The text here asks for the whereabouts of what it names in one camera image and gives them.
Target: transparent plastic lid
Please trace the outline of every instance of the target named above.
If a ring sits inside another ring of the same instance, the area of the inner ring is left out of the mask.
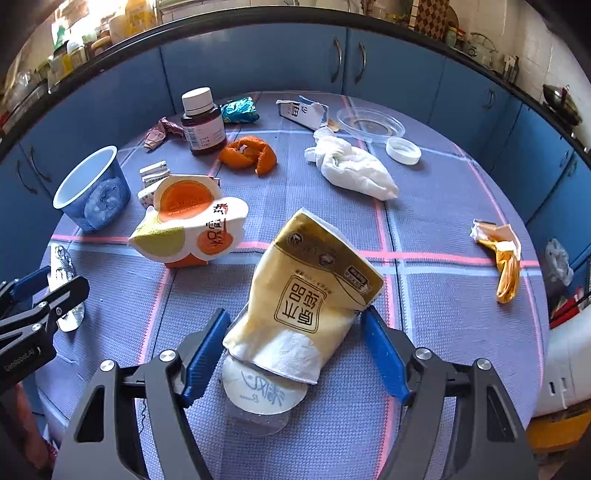
[[[404,126],[394,117],[369,109],[342,108],[336,114],[343,130],[368,143],[386,143],[390,137],[404,136]]]

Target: medicine bottle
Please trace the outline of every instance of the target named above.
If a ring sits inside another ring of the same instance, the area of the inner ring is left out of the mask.
[[[209,87],[185,93],[183,106],[181,124],[193,155],[210,153],[226,144],[222,111],[213,103]]]

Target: round table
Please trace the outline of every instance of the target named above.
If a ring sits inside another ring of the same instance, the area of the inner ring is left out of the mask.
[[[275,104],[277,99],[296,100],[299,94],[327,105],[333,118],[341,108],[372,108],[402,122],[405,138],[423,151],[414,167],[392,161],[384,145],[343,135],[383,162],[400,187],[399,198],[380,202],[335,187],[305,161],[304,149],[314,145],[312,132],[280,117]],[[317,92],[252,96],[261,119],[229,125],[227,133],[229,140],[248,134],[269,143],[278,165],[268,176],[230,170],[216,154],[196,158],[174,137],[146,153],[139,136],[118,155],[132,190],[121,217],[96,236],[84,236],[67,217],[56,228],[52,241],[68,247],[77,273],[90,282],[90,296],[82,325],[56,334],[57,358],[37,372],[52,432],[59,437],[85,383],[104,359],[123,367],[149,361],[201,329],[215,308],[238,314],[262,252],[301,207],[339,228],[385,276],[375,305],[390,326],[447,361],[490,359],[527,425],[542,380],[547,307],[530,237],[499,187],[451,141],[386,107]],[[246,236],[237,251],[207,267],[168,270],[127,246],[145,212],[136,197],[141,189],[138,170],[160,160],[173,173],[218,177],[225,195],[246,200]],[[521,240],[521,282],[509,304],[496,301],[499,273],[491,253],[469,237],[474,219],[510,223]],[[187,410],[216,480],[372,479],[400,424],[401,409],[387,397],[357,324],[323,369],[318,385],[291,412],[287,427],[273,436],[250,437],[226,418],[218,378],[219,366],[205,396]],[[161,478],[146,416],[145,404],[140,404],[146,463],[151,478]],[[429,478],[439,478],[452,418],[453,402],[447,401]]]

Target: blue gripper pad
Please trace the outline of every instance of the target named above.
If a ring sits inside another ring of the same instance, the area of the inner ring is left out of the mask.
[[[220,356],[223,352],[222,340],[230,326],[231,319],[225,310],[220,310],[213,325],[203,339],[201,346],[195,353],[187,367],[185,388],[181,400],[185,408],[190,407],[195,400],[201,398],[209,384]]]
[[[14,284],[10,296],[14,301],[32,297],[35,293],[47,287],[47,276],[50,273],[51,267],[49,265],[29,273]]]
[[[384,331],[387,327],[374,307],[363,311],[361,325],[365,345],[369,348],[374,363],[378,367],[386,392],[406,404],[411,395],[406,382],[406,364],[390,342]]]

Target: blue paper cup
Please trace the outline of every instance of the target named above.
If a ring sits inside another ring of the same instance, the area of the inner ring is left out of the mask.
[[[131,197],[116,155],[113,146],[89,155],[70,172],[53,197],[54,208],[86,233],[96,233],[113,222]]]

